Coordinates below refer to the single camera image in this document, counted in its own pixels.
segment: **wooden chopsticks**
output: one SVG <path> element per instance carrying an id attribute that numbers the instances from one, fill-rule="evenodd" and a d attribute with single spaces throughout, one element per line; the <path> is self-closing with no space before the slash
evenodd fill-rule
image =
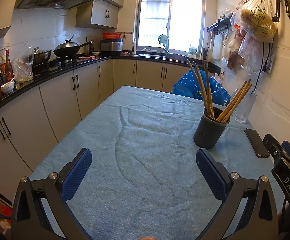
<path id="1" fill-rule="evenodd" d="M 196 63 L 194 63 L 196 67 L 196 72 L 194 68 L 192 67 L 192 64 L 189 60 L 187 60 L 188 66 L 192 70 L 194 77 L 201 88 L 204 107 L 206 109 L 207 115 L 211 117 L 212 119 L 215 119 L 214 116 L 214 108 L 213 108 L 213 99 L 212 99 L 212 93 L 211 93 L 211 86 L 209 83 L 209 74 L 208 74 L 208 63 L 207 60 L 204 60 L 204 70 L 206 75 L 206 89 L 203 83 L 202 75 L 199 71 L 198 66 Z M 223 112 L 218 116 L 217 119 L 215 119 L 218 122 L 227 122 L 229 117 L 232 115 L 232 113 L 235 111 L 238 104 L 243 100 L 245 95 L 248 93 L 249 89 L 252 87 L 251 80 L 244 81 L 241 88 L 237 91 L 233 99 L 229 102 L 227 107 L 223 110 Z"/>
<path id="2" fill-rule="evenodd" d="M 202 79 L 202 75 L 201 72 L 199 71 L 198 66 L 196 65 L 196 63 L 194 63 L 195 67 L 196 67 L 196 71 L 195 72 L 194 68 L 192 67 L 192 64 L 189 60 L 187 60 L 188 66 L 190 67 L 190 69 L 192 70 L 194 77 L 199 85 L 199 87 L 201 88 L 201 92 L 202 92 L 202 97 L 203 97 L 203 102 L 204 102 L 204 107 L 206 109 L 206 112 L 208 114 L 209 117 L 215 119 L 214 117 L 214 109 L 213 109 L 213 100 L 212 100 L 212 94 L 211 94 L 211 87 L 209 84 L 209 75 L 208 75 L 208 66 L 205 65 L 205 74 L 206 74 L 206 70 L 207 70 L 207 76 L 206 76 L 206 90 L 205 90 L 205 86 L 203 83 L 203 79 Z"/>

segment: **table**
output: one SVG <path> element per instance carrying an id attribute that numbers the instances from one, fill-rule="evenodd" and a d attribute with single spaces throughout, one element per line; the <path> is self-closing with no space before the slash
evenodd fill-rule
<path id="1" fill-rule="evenodd" d="M 193 135 L 203 108 L 200 100 L 122 87 L 55 147 L 30 179 L 59 172 L 87 147 L 93 162 L 67 203 L 94 240 L 194 240 L 221 204 L 195 161 L 199 147 Z M 232 118 L 209 152 L 229 172 L 250 179 L 268 176 L 280 210 L 284 196 L 271 175 L 274 165 L 255 156 L 245 128 L 252 126 Z M 61 234 L 51 211 L 46 213 Z M 238 221 L 235 217 L 228 233 Z"/>

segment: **cooking pot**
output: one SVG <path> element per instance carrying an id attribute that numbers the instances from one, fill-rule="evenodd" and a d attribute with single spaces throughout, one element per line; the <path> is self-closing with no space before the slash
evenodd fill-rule
<path id="1" fill-rule="evenodd" d="M 39 50 L 39 48 L 34 48 L 33 66 L 48 62 L 50 54 L 51 50 Z"/>
<path id="2" fill-rule="evenodd" d="M 70 40 L 65 40 L 65 43 L 59 44 L 56 47 L 54 53 L 57 57 L 74 56 L 75 54 L 77 54 L 81 47 L 92 44 L 92 41 L 88 41 L 81 45 L 78 45 L 78 43 L 76 42 L 70 42 L 74 36 L 76 35 L 73 35 Z"/>

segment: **white bottle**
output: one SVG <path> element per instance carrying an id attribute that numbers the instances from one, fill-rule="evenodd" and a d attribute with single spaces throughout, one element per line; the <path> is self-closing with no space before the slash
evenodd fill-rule
<path id="1" fill-rule="evenodd" d="M 132 55 L 136 55 L 136 39 L 134 39 L 134 42 L 133 42 L 133 49 L 131 50 L 131 54 L 132 54 Z"/>

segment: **window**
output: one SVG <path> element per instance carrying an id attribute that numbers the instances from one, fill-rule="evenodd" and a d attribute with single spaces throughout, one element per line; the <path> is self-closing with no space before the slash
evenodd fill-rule
<path id="1" fill-rule="evenodd" d="M 136 39 L 138 49 L 163 51 L 158 37 L 169 37 L 171 53 L 201 49 L 204 0 L 139 0 Z"/>

